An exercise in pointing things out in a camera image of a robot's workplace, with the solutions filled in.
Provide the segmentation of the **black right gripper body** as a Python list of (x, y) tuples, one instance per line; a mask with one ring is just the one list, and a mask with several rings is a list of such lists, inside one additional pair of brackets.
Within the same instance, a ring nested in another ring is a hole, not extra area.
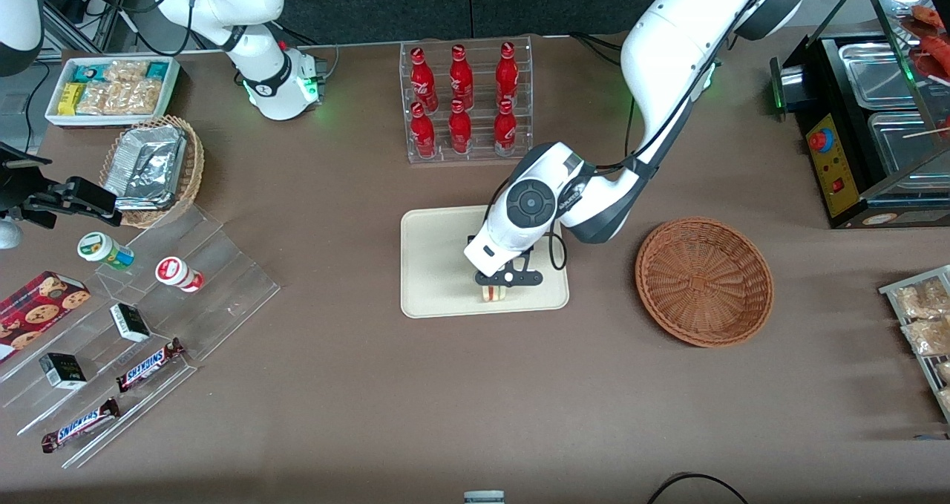
[(3, 217), (54, 228), (58, 214), (68, 215), (61, 183), (45, 178), (41, 166), (50, 159), (1, 145), (1, 212)]

